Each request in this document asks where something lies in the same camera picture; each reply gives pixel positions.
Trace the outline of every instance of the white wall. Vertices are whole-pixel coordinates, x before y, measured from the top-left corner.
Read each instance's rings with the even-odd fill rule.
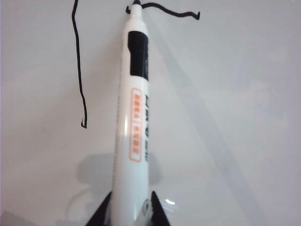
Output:
[[[131,1],[1,2],[1,225],[82,226],[111,189]],[[301,3],[149,8],[150,184],[172,226],[301,224]],[[170,199],[175,205],[165,202]]]

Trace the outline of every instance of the orange rectangle border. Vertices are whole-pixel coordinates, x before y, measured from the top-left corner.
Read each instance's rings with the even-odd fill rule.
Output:
[[[130,150],[129,158],[141,162],[142,158],[142,106],[143,94],[140,89],[132,88],[130,112]]]

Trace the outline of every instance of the black label band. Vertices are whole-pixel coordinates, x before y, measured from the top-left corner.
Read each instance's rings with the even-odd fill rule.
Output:
[[[127,35],[127,47],[131,53],[130,74],[149,79],[148,69],[148,37],[138,31],[131,31]]]

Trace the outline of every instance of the marker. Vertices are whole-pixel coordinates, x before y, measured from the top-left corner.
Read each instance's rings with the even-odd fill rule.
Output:
[[[76,7],[77,0],[72,13],[73,26],[77,35],[74,18]],[[177,17],[192,16],[197,20],[200,17],[200,12],[197,15],[193,12],[175,13],[157,3],[141,5],[139,0],[134,0],[131,9],[127,7],[126,12],[130,16],[122,37],[112,192],[104,199],[86,224],[87,226],[147,226],[150,224],[170,226],[154,191],[151,199],[148,199],[149,33],[142,14],[143,8],[148,7],[159,8]],[[79,59],[79,45],[77,45],[77,50]],[[85,126],[87,127],[86,116],[85,109]]]
[[[133,226],[148,200],[148,31],[134,1],[123,32],[111,225]]]

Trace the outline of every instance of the black marker tip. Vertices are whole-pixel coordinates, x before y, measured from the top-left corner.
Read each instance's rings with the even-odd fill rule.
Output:
[[[140,2],[139,0],[134,0],[133,5],[134,5],[134,4],[141,5],[141,2]]]

